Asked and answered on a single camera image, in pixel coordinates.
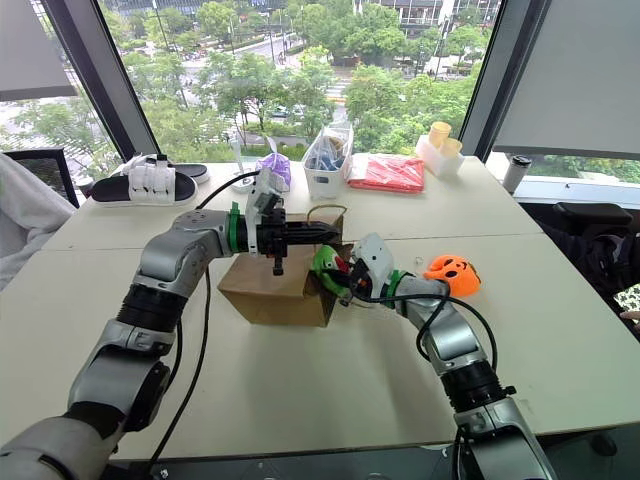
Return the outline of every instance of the thermos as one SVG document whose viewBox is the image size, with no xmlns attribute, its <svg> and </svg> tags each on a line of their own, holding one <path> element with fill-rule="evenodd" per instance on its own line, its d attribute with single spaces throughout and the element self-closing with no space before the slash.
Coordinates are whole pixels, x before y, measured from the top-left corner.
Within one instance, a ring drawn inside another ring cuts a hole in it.
<svg viewBox="0 0 640 480">
<path fill-rule="evenodd" d="M 518 185 L 524 178 L 531 166 L 531 159 L 522 155 L 514 155 L 509 162 L 509 168 L 502 181 L 502 186 L 507 192 L 513 195 Z"/>
</svg>

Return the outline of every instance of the white box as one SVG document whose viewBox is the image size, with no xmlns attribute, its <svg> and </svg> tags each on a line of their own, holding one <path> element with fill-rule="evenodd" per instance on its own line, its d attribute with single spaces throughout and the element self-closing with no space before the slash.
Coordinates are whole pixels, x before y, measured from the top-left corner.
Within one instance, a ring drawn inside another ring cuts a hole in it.
<svg viewBox="0 0 640 480">
<path fill-rule="evenodd" d="M 309 168 L 311 154 L 323 135 L 339 136 L 346 139 L 342 146 L 344 162 L 339 170 L 316 170 Z M 311 198 L 336 198 L 347 184 L 347 178 L 351 172 L 351 151 L 353 150 L 353 128 L 323 128 L 313 143 L 302 157 L 304 173 L 307 177 L 307 185 Z"/>
<path fill-rule="evenodd" d="M 454 158 L 443 157 L 440 151 L 431 145 L 427 135 L 420 135 L 416 144 L 416 154 L 436 177 L 456 175 L 464 162 L 464 156 L 460 153 Z"/>
</svg>

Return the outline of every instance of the white table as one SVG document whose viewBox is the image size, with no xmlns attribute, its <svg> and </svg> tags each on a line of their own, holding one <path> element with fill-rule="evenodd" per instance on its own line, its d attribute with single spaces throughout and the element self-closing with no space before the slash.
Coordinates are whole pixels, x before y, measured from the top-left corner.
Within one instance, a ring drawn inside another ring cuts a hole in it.
<svg viewBox="0 0 640 480">
<path fill-rule="evenodd" d="M 430 238 L 539 233 L 538 225 L 493 178 L 482 163 L 467 157 L 458 177 L 443 181 L 425 172 L 419 195 L 346 188 L 335 200 L 312 201 L 301 163 L 292 163 L 292 190 L 284 195 L 289 213 L 312 206 L 339 203 L 349 207 L 344 239 L 358 240 L 371 231 L 384 239 Z M 198 197 L 181 207 L 105 208 L 93 200 L 71 218 L 45 245 L 45 250 L 142 248 L 167 230 L 180 213 L 195 208 L 226 182 L 235 164 L 210 164 L 211 179 L 200 185 Z M 216 197 L 210 209 L 229 210 L 231 202 L 244 211 L 246 195 L 231 189 Z"/>
<path fill-rule="evenodd" d="M 425 268 L 416 257 L 443 253 L 475 264 L 483 289 L 469 302 L 492 325 L 499 376 L 518 388 L 516 402 L 536 433 L 640 421 L 637 343 L 544 235 L 388 245 L 396 265 L 411 271 Z M 136 248 L 42 251 L 0 295 L 0 443 L 65 410 L 69 386 L 118 310 L 139 255 Z M 231 261 L 212 264 L 214 286 Z M 381 306 L 336 306 L 326 329 L 251 325 L 214 292 L 205 366 L 165 457 L 452 440 L 452 410 L 407 320 Z M 127 435 L 118 457 L 147 458 L 176 411 L 194 368 L 203 305 L 201 284 L 183 316 L 186 354 L 176 382 L 154 424 Z"/>
</svg>

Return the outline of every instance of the green toy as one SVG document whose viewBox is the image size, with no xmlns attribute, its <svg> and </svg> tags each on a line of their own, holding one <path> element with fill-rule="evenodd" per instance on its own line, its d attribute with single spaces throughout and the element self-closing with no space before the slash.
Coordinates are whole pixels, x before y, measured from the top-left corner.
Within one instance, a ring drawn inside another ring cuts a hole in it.
<svg viewBox="0 0 640 480">
<path fill-rule="evenodd" d="M 326 270 L 335 270 L 344 274 L 349 273 L 347 262 L 340 258 L 338 253 L 329 245 L 323 245 L 318 249 L 313 257 L 311 271 L 317 275 L 324 288 L 335 293 L 340 298 L 348 297 L 349 289 L 334 282 Z"/>
</svg>

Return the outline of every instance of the red package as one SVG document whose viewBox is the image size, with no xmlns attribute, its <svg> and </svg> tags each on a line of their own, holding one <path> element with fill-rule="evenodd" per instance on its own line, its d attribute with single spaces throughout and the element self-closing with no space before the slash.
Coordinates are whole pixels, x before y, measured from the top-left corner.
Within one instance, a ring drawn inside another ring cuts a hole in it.
<svg viewBox="0 0 640 480">
<path fill-rule="evenodd" d="M 424 189 L 424 163 L 405 155 L 356 153 L 348 183 L 353 188 L 420 193 Z"/>
</svg>

